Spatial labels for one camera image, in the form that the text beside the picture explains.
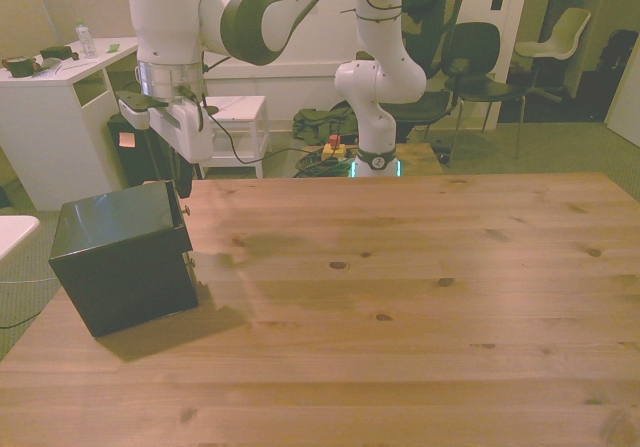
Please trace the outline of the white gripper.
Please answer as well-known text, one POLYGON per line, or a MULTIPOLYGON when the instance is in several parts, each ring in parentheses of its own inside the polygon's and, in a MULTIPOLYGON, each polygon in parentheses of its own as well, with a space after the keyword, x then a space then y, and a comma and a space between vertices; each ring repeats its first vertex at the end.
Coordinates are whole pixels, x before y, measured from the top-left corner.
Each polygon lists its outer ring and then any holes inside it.
POLYGON ((192 164, 213 157, 210 122, 201 108, 189 100, 171 102, 167 107, 152 107, 149 115, 150 127, 172 147, 169 165, 174 181, 177 181, 176 151, 183 157, 178 160, 178 195, 182 199, 188 198, 193 182, 192 164))

